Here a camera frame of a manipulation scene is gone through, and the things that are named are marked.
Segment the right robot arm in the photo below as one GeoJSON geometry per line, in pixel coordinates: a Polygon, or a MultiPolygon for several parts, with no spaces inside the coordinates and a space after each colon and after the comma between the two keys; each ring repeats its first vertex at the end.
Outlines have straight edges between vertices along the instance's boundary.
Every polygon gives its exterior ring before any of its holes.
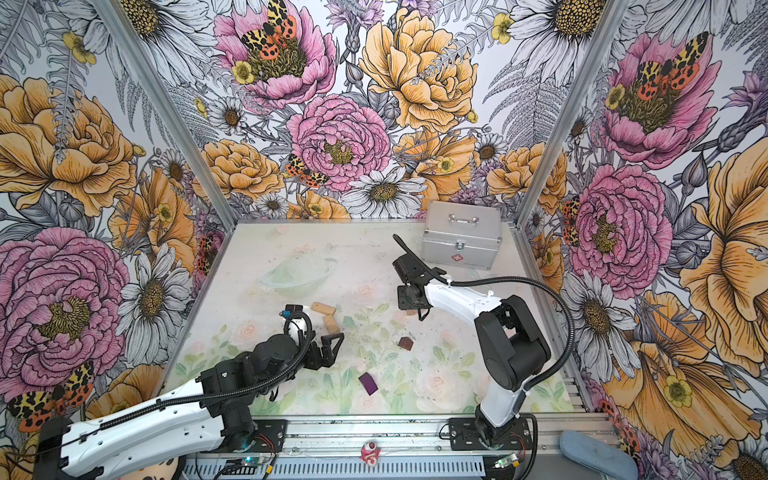
{"type": "Polygon", "coordinates": [[[440,309],[475,328],[483,363],[490,375],[487,393],[475,413],[475,429],[487,447],[496,447],[516,427],[533,386],[558,371],[546,336],[526,301],[488,291],[479,282],[405,282],[397,287],[398,308],[424,319],[440,309]]]}

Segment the natural wood block with hole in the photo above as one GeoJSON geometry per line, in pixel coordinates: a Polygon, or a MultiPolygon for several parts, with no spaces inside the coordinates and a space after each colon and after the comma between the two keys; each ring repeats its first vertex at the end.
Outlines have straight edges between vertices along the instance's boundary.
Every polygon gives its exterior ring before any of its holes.
{"type": "Polygon", "coordinates": [[[336,308],[330,305],[326,305],[320,302],[313,302],[311,304],[311,310],[322,315],[333,316],[336,312],[336,308]]]}

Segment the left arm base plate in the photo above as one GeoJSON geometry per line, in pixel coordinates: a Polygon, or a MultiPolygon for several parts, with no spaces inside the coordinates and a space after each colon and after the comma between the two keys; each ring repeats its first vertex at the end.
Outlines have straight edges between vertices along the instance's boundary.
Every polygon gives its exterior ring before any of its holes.
{"type": "Polygon", "coordinates": [[[233,447],[237,453],[277,454],[283,451],[288,421],[283,419],[261,419],[252,422],[253,431],[233,447]]]}

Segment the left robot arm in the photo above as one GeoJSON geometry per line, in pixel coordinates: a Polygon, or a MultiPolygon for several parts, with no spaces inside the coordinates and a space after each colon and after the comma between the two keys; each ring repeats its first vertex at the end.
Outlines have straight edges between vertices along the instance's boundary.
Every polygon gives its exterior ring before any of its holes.
{"type": "Polygon", "coordinates": [[[344,336],[280,333],[159,397],[116,414],[50,419],[34,453],[35,479],[118,479],[164,460],[245,448],[250,406],[301,369],[335,363],[344,336]]]}

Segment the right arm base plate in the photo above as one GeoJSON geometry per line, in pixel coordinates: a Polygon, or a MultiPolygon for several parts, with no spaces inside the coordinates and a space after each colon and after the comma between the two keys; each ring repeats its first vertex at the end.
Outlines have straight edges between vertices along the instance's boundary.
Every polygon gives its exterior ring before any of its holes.
{"type": "Polygon", "coordinates": [[[522,418],[513,418],[501,427],[482,418],[453,417],[448,420],[448,440],[454,451],[503,450],[522,451],[532,448],[533,428],[522,418]]]}

